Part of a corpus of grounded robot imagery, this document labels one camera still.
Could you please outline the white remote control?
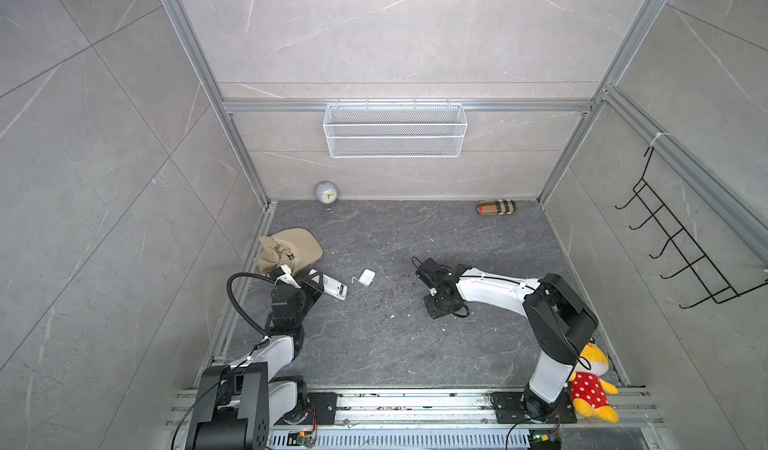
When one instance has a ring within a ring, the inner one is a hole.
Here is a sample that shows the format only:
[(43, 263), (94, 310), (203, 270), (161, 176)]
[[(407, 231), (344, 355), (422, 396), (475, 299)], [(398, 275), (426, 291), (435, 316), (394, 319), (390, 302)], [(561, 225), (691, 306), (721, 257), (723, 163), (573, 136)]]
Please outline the white remote control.
[(321, 277), (321, 283), (323, 287), (323, 292), (325, 294), (330, 295), (333, 298), (336, 298), (340, 301), (344, 301), (346, 299), (347, 293), (348, 293), (348, 287), (342, 282), (328, 275), (323, 275)]

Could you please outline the white remote battery cover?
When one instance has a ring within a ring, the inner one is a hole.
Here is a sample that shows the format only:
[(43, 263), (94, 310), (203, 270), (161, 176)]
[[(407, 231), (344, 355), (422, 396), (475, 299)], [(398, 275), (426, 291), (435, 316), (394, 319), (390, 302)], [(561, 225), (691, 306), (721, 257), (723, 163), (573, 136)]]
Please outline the white remote battery cover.
[(370, 269), (365, 269), (357, 279), (358, 283), (364, 287), (369, 287), (373, 282), (376, 273)]

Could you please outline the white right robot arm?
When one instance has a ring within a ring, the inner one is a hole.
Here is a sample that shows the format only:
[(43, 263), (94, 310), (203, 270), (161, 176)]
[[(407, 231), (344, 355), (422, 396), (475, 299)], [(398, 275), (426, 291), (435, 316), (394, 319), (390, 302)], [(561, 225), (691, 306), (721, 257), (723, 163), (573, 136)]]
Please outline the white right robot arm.
[(449, 267), (429, 258), (412, 259), (416, 276), (427, 286), (424, 303), (431, 318), (466, 318), (470, 303), (482, 303), (525, 317), (540, 348), (523, 403), (533, 412), (554, 408), (582, 350), (597, 330), (593, 310), (559, 275), (521, 279), (475, 267)]

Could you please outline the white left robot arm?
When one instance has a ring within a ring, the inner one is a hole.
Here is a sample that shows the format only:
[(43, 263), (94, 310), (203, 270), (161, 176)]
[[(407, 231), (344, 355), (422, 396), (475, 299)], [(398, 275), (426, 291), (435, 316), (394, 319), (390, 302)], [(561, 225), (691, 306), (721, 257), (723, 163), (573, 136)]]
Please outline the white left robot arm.
[[(255, 279), (271, 289), (271, 311), (258, 324), (241, 306), (233, 284)], [(226, 365), (208, 367), (202, 374), (195, 401), (181, 418), (189, 424), (186, 449), (267, 449), (275, 424), (309, 423), (309, 431), (295, 438), (313, 446), (318, 425), (301, 376), (277, 373), (298, 356), (304, 340), (303, 320), (324, 294), (324, 275), (314, 269), (292, 275), (283, 265), (266, 275), (238, 272), (226, 282), (227, 297), (241, 319), (261, 339), (245, 356)]]

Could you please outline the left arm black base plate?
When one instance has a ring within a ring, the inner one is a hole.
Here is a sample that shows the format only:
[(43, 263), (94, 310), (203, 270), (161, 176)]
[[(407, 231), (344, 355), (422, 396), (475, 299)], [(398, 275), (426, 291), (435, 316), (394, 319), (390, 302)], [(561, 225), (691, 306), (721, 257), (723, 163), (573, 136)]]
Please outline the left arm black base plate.
[(339, 395), (333, 392), (310, 392), (301, 397), (297, 407), (282, 416), (277, 425), (333, 425)]

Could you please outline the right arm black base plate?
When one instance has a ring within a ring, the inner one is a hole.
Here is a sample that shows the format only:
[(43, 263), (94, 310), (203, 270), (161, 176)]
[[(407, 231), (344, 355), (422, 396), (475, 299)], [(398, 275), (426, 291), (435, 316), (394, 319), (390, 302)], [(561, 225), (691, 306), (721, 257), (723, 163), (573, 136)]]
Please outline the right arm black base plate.
[(490, 395), (491, 407), (499, 424), (547, 423), (575, 424), (577, 416), (568, 391), (554, 403), (547, 403), (529, 389), (496, 391)]

